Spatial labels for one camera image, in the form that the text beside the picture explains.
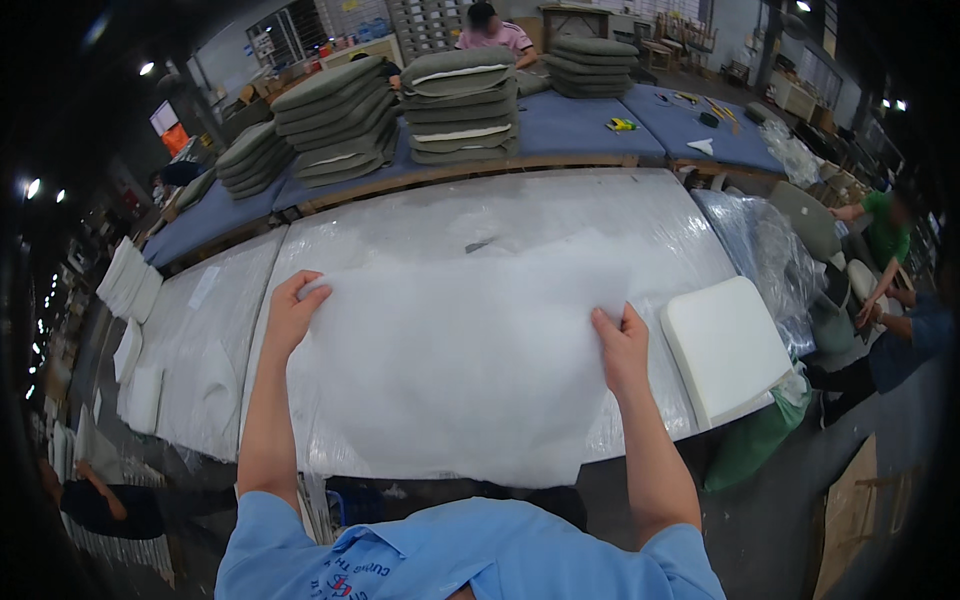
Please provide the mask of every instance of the green bag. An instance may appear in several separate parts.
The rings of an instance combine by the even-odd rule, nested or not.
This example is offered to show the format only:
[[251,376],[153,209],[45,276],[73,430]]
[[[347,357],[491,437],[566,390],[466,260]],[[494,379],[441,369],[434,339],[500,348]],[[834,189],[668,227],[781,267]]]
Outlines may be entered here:
[[806,407],[813,396],[810,382],[804,379],[806,392],[800,406],[794,406],[781,393],[780,386],[771,390],[774,403],[739,420],[727,432],[704,481],[704,492],[718,492],[739,483],[769,459],[791,431],[804,420]]

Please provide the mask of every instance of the blue padded table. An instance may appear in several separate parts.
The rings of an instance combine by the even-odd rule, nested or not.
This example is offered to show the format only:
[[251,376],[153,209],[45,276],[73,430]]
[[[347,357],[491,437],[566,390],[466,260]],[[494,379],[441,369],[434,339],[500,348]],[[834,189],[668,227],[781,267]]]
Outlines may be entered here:
[[268,217],[292,173],[291,162],[270,187],[243,200],[233,200],[221,181],[214,181],[198,203],[147,241],[143,257],[155,267],[163,267],[204,244]]
[[642,126],[620,135],[605,127],[613,117],[630,116],[614,99],[577,100],[548,90],[520,98],[517,103],[526,110],[519,113],[520,150],[513,158],[417,164],[410,153],[410,132],[401,117],[400,137],[394,162],[389,167],[353,180],[313,188],[290,178],[276,197],[274,212],[298,206],[301,212],[312,214],[329,204],[414,183],[475,173],[564,165],[663,166],[666,162],[663,146]]
[[[729,108],[739,122],[739,133],[734,135],[730,117],[720,121],[720,126],[716,129],[707,127],[699,121],[700,112],[714,114],[703,96],[699,96],[700,102],[692,106],[696,109],[693,111],[673,104],[665,105],[663,100],[657,97],[658,93],[663,94],[676,105],[691,107],[687,100],[674,97],[677,90],[654,85],[635,85],[621,102],[644,127],[650,130],[671,159],[716,162],[785,175],[786,171],[782,163],[767,151],[766,143],[760,138],[759,126],[747,118],[743,107],[716,101],[718,106]],[[713,138],[711,143],[713,156],[708,156],[686,145],[687,142],[711,137]]]

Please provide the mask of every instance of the man in green shirt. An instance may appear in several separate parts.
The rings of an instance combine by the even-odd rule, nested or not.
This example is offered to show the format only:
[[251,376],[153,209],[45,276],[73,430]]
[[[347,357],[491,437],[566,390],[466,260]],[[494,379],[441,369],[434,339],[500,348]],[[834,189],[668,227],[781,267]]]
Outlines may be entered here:
[[[852,233],[851,239],[855,253],[867,253],[875,265],[867,262],[871,270],[883,274],[879,277],[874,292],[864,300],[863,309],[856,316],[856,326],[862,327],[870,317],[874,304],[894,281],[897,269],[906,259],[910,250],[910,229],[914,219],[922,216],[922,210],[913,195],[902,185],[895,185],[888,192],[873,192],[863,199],[860,204],[851,204],[843,208],[830,208],[830,214],[840,221],[854,221],[866,213],[874,215],[874,220],[862,233]],[[860,242],[866,243],[868,252],[858,252]]]

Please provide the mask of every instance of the green shirt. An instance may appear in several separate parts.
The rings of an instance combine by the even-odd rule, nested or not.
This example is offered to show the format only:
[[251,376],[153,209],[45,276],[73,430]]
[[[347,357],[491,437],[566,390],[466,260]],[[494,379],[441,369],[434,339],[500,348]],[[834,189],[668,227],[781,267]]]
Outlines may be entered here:
[[870,232],[871,252],[881,271],[887,268],[894,256],[902,265],[910,250],[910,227],[890,223],[890,202],[889,194],[873,192],[860,203],[864,210],[874,214],[874,220],[867,230]]

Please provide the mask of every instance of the pink shirt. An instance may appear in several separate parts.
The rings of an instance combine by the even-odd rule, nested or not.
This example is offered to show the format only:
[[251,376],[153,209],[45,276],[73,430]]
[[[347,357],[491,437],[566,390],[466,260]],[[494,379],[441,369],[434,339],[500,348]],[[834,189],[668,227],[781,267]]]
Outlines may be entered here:
[[455,48],[467,50],[469,48],[487,48],[489,46],[506,46],[514,51],[514,56],[520,56],[523,51],[534,45],[526,32],[513,23],[501,23],[500,31],[495,36],[487,36],[487,32],[475,32],[464,29],[460,33]]

